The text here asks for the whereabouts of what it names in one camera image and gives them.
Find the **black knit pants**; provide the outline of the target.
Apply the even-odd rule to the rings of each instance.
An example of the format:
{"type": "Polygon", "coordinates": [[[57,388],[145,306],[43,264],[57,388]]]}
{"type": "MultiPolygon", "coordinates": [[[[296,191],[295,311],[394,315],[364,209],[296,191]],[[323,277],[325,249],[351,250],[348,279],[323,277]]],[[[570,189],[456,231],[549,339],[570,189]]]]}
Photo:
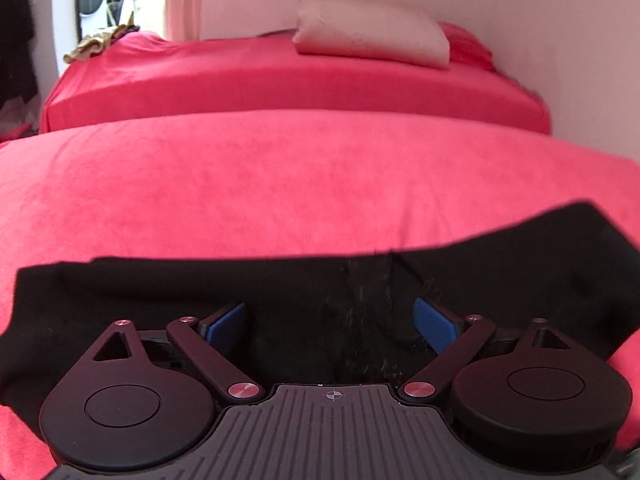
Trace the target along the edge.
{"type": "Polygon", "coordinates": [[[99,258],[18,270],[1,338],[1,402],[30,429],[111,322],[157,330],[243,306],[231,359],[258,382],[398,384],[430,356],[416,298],[522,328],[545,318],[601,359],[639,326],[638,249],[588,203],[464,242],[262,260],[99,258]]]}

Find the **near bed pink cover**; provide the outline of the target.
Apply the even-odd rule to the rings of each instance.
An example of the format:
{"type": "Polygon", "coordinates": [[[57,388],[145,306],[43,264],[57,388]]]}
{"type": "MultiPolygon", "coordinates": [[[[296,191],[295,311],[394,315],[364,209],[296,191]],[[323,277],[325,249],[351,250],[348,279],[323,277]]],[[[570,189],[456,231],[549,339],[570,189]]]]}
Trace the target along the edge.
{"type": "Polygon", "coordinates": [[[1,315],[24,266],[446,244],[585,198],[639,236],[639,167],[539,133],[260,110],[108,122],[1,148],[1,315]]]}

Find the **bed pink cover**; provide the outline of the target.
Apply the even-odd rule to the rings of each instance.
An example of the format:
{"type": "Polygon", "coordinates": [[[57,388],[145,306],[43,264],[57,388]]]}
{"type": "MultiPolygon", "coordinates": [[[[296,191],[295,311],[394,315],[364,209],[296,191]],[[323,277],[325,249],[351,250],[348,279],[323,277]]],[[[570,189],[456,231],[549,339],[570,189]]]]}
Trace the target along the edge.
{"type": "Polygon", "coordinates": [[[292,32],[189,42],[130,32],[66,68],[44,102],[40,130],[242,110],[358,110],[551,133],[547,105],[500,74],[488,47],[460,26],[442,29],[451,47],[446,70],[302,55],[292,32]]]}
{"type": "Polygon", "coordinates": [[[539,133],[260,110],[108,122],[1,148],[1,315],[24,266],[446,244],[585,198],[639,236],[639,167],[539,133]]]}

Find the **far bed pink cover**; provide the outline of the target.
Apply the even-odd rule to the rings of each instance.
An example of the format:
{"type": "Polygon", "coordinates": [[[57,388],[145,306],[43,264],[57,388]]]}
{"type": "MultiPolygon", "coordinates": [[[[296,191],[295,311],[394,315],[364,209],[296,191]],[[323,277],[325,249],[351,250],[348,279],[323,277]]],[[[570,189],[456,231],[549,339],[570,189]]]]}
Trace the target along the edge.
{"type": "Polygon", "coordinates": [[[302,55],[292,32],[189,42],[130,32],[66,68],[44,102],[40,130],[242,110],[358,110],[551,133],[547,105],[500,74],[488,47],[460,26],[442,29],[451,47],[446,70],[302,55]]]}

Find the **black hanging coat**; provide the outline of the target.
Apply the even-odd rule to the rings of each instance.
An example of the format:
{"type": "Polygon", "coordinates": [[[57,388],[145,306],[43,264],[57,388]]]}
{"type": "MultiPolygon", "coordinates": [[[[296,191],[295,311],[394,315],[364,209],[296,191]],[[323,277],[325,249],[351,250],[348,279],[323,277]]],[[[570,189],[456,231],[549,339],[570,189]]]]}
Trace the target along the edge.
{"type": "Polygon", "coordinates": [[[29,0],[1,0],[1,106],[16,98],[27,104],[38,94],[29,50],[34,38],[29,0]]]}

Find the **beige cloth on bed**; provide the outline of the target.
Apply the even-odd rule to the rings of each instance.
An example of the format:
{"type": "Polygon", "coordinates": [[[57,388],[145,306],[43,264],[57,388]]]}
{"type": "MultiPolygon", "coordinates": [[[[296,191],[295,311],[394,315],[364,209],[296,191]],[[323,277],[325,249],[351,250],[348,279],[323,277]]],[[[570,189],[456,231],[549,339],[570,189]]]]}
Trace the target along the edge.
{"type": "Polygon", "coordinates": [[[72,64],[76,61],[87,61],[96,55],[100,55],[103,51],[111,47],[119,39],[125,37],[132,32],[138,32],[138,25],[117,25],[100,29],[93,35],[82,38],[76,47],[63,55],[65,64],[72,64]]]}

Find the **pink folded quilt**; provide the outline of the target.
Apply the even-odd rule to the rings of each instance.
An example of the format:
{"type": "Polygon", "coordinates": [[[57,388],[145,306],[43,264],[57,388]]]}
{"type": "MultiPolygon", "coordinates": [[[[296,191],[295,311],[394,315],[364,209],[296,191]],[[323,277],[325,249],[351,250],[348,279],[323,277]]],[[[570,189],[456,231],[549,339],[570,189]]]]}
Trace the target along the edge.
{"type": "Polygon", "coordinates": [[[450,43],[425,10],[378,0],[298,0],[300,54],[393,61],[446,70],[450,43]]]}

